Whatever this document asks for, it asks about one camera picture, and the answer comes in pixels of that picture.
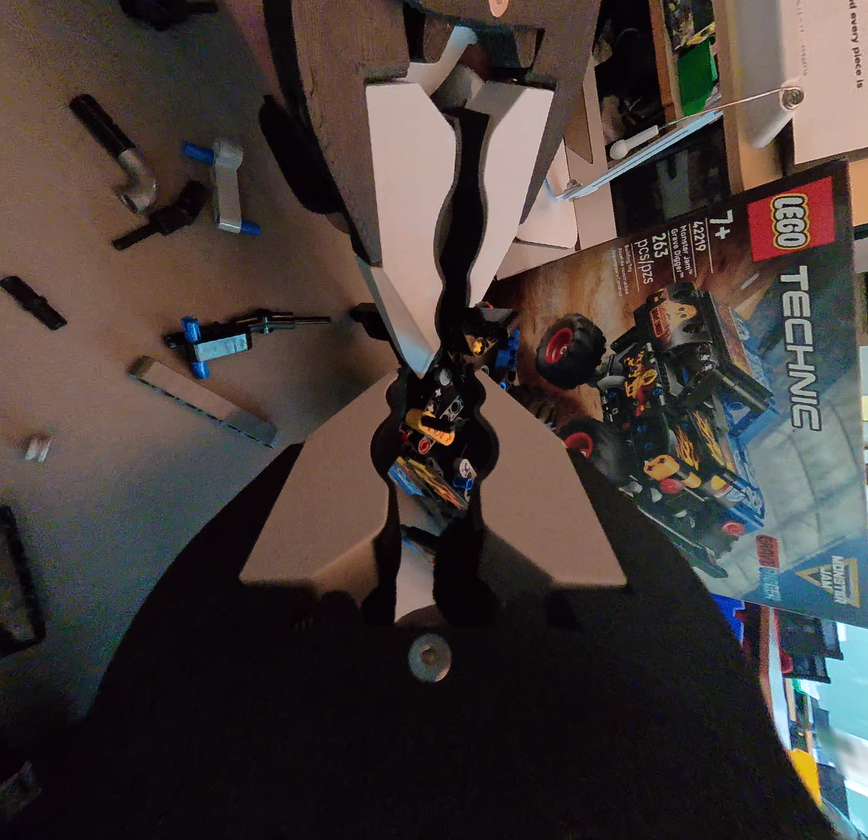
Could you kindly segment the white document stand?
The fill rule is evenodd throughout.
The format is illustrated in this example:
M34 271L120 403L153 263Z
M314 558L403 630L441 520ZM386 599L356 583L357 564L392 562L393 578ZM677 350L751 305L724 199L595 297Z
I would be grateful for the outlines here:
M784 175L788 154L776 140L792 133L793 163L810 165L840 155L855 160L853 223L866 222L866 148L798 164L794 158L793 116L805 97L798 82L802 75L798 36L797 0L712 0L716 21L722 101L711 113L678 120L672 132L633 151L623 161L607 165L602 147L597 86L589 76L585 86L590 137L595 164L574 151L558 151L537 202L519 227L515 244L498 274L509 277L546 264L580 248L589 248L615 236L609 182L626 175L677 140L687 140L713 117L721 118L726 159L735 193L770 183Z

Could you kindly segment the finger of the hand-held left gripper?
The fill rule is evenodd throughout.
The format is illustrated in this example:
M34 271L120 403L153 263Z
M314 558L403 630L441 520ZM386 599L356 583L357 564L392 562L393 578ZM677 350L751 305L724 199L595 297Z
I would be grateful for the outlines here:
M483 300L512 245L554 95L529 86L482 86L470 108L489 117L480 158L484 225L469 274L470 304Z
M381 265L359 267L397 351L422 378L441 348L440 258L457 182L457 135L416 83L370 84L365 99Z

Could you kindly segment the green box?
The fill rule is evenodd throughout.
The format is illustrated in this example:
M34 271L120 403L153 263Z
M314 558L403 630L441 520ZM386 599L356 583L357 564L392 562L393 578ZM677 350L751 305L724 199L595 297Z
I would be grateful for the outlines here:
M689 47L678 58L679 96L685 116L702 111L718 81L709 39Z

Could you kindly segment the grey desk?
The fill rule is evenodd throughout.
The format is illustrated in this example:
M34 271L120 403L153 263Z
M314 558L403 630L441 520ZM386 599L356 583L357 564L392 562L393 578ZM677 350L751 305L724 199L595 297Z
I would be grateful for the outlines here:
M118 0L2 0L2 275L68 324L52 332L2 292L2 502L22 531L44 608L37 647L2 661L2 723L62 722L88 708L139 606L171 561L278 454L132 379L142 356L186 378L161 338L183 316L258 308L331 325L257 338L217 362L207 389L304 440L396 358L347 316L370 299L347 236L298 205L259 129L274 83L255 51L261 0L215 0L164 32ZM140 223L117 164L71 114L92 94L154 169L159 201L208 170L184 141L245 153L244 215L259 237L190 227L122 252ZM50 435L44 463L28 440Z

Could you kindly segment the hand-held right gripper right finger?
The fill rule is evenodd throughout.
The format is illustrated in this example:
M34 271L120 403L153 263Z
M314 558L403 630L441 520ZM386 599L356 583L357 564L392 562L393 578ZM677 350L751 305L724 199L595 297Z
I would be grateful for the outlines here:
M560 439L489 377L480 415L498 453L480 486L479 577L504 601L627 584Z

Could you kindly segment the yellow storage bin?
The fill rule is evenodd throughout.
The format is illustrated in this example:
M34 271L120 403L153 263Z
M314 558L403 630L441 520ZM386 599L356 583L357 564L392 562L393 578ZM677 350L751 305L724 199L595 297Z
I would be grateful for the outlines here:
M788 750L788 756L811 799L822 809L822 793L817 762L809 752L801 749Z

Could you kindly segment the grey elbow pipe black axle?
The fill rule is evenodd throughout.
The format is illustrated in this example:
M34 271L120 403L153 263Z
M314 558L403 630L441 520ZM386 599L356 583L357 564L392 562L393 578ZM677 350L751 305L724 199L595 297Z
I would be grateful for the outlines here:
M157 181L135 143L120 129L96 99L89 94L71 98L71 112L94 140L112 157L127 176L117 190L122 203L134 213L145 213L156 203Z

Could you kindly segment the blue body panel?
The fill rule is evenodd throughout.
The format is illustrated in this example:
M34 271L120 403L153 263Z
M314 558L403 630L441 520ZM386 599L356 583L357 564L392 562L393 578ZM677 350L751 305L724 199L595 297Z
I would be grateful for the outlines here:
M1 506L1 656L42 642L46 628L12 509Z

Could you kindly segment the printed instruction sheet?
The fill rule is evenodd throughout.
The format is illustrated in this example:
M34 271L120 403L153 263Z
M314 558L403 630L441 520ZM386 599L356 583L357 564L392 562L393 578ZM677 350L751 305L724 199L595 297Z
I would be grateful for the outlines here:
M803 102L798 164L867 146L867 0L797 0Z

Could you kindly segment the toy truck set box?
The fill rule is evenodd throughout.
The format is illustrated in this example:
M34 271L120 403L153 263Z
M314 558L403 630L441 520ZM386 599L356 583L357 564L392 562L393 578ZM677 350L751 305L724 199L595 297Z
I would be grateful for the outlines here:
M842 160L495 281L556 434L715 593L866 628Z

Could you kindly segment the toy truck chassis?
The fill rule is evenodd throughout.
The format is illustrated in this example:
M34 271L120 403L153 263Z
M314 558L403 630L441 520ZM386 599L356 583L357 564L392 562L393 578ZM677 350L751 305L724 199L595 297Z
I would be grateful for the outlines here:
M517 377L519 311L483 301L452 318L421 377L409 370L388 477L447 528L469 511L486 447L472 429L480 373L502 390Z

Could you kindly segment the black tyre on axle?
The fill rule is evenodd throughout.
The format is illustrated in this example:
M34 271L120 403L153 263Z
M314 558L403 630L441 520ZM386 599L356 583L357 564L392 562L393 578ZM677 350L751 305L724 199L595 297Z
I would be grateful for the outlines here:
M555 402L538 388L522 385L521 389L522 402L526 410L547 428L554 429L557 426Z

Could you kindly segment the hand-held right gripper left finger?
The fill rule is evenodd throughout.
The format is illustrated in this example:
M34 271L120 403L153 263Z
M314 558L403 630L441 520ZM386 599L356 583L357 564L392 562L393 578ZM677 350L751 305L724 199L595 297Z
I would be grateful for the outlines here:
M243 569L246 585L280 585L321 596L342 591L361 605L377 586L374 540L389 492L372 458L390 414L392 372L306 439Z

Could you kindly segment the black pin with shaft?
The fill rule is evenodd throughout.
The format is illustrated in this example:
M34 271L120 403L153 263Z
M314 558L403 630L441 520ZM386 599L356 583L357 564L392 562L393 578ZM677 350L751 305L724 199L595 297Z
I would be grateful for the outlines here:
M157 32L220 10L215 0L118 0L118 4L126 17Z

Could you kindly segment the black axle connector blue pin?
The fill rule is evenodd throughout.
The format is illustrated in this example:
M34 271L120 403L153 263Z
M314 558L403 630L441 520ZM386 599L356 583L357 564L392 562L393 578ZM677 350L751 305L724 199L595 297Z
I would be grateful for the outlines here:
M330 323L330 316L299 316L264 308L207 325L200 324L193 316L184 316L181 330L164 335L162 342L184 357L195 378L205 380L210 376L210 362L250 350L255 334L268 335L278 330Z

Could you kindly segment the pale beam with blue pins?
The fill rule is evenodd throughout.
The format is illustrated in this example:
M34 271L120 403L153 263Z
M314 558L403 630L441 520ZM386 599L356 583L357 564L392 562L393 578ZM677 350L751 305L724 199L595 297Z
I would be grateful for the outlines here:
M241 213L237 173L243 162L243 149L226 139L218 138L213 140L211 147L185 141L183 151L188 158L211 167L213 221L216 228L227 233L259 236L260 226L244 219Z

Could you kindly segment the black angled connector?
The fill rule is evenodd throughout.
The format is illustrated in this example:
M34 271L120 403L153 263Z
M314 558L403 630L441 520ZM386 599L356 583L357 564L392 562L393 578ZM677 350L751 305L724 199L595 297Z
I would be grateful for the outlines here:
M169 236L181 228L190 226L199 217L211 197L211 190L196 180L186 183L178 197L169 205L149 214L147 223L111 241L120 251L126 250L154 235Z

